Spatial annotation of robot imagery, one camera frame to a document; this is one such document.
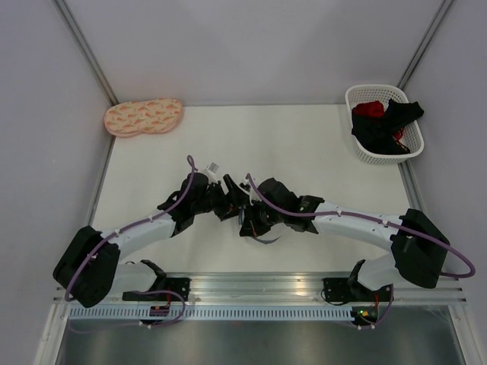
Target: white wall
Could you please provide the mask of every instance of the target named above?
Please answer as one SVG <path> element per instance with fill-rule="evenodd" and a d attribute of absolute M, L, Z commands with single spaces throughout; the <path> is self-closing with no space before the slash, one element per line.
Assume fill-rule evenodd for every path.
<path fill-rule="evenodd" d="M 121 101 L 335 103 L 397 84 L 441 0 L 68 0 Z"/>
<path fill-rule="evenodd" d="M 0 354 L 24 365 L 87 217 L 109 105 L 49 0 L 2 2 L 0 50 Z"/>
<path fill-rule="evenodd" d="M 476 264 L 463 281 L 487 340 L 487 2 L 458 1 L 406 88 L 425 110 L 413 168 L 431 219 Z M 458 261 L 450 267 L 465 272 Z"/>

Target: perforated metal strip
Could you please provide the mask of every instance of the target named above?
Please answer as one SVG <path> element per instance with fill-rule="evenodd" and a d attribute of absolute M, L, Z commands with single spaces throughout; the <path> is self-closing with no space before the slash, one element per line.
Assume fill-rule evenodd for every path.
<path fill-rule="evenodd" d="M 164 319 L 175 318 L 181 305 L 172 304 Z M 183 319 L 239 321 L 351 321 L 352 308 L 341 306 L 187 306 Z M 98 305 L 86 309 L 73 305 L 70 319 L 160 319 L 151 316 L 147 305 Z"/>

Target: table surface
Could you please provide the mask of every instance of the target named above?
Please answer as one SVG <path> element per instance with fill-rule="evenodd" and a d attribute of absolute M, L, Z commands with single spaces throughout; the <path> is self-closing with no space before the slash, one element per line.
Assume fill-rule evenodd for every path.
<path fill-rule="evenodd" d="M 374 213 L 403 214 L 409 207 L 397 165 L 375 166 L 355 156 L 346 107 L 187 107 L 181 125 L 166 135 L 117 138 L 94 217 L 98 230 L 143 217 L 179 189 L 196 166 L 211 162 L 236 182 L 247 172 L 275 177 L 296 195 L 315 195 Z M 350 271 L 360 259 L 385 252 L 333 235 L 287 229 L 263 245 L 238 236 L 237 219 L 200 215 L 180 235 L 126 259 L 150 259 L 169 272 Z"/>

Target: laundry basket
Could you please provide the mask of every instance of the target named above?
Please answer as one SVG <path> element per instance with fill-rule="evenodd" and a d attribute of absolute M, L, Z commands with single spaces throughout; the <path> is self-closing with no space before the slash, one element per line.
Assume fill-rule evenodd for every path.
<path fill-rule="evenodd" d="M 350 126 L 353 127 L 352 109 L 357 104 L 379 100 L 384 105 L 384 109 L 386 109 L 389 105 L 389 99 L 393 99 L 398 103 L 409 102 L 403 91 L 394 86 L 367 84 L 350 87 L 345 93 L 345 100 L 349 109 Z M 410 149 L 410 154 L 375 154 L 367 151 L 354 135 L 352 137 L 355 140 L 355 152 L 358 158 L 365 163 L 376 165 L 404 162 L 408 158 L 418 156 L 425 147 L 425 141 L 416 121 L 404 128 L 404 136 L 400 139 L 400 142 Z"/>

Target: gray floor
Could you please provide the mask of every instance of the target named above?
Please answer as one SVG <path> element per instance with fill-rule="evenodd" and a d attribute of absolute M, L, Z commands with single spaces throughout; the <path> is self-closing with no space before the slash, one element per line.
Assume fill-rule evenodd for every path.
<path fill-rule="evenodd" d="M 332 322 L 200 322 L 103 330 L 113 322 L 73 321 L 58 364 L 463 364 L 445 309 L 394 308 L 375 330 Z"/>

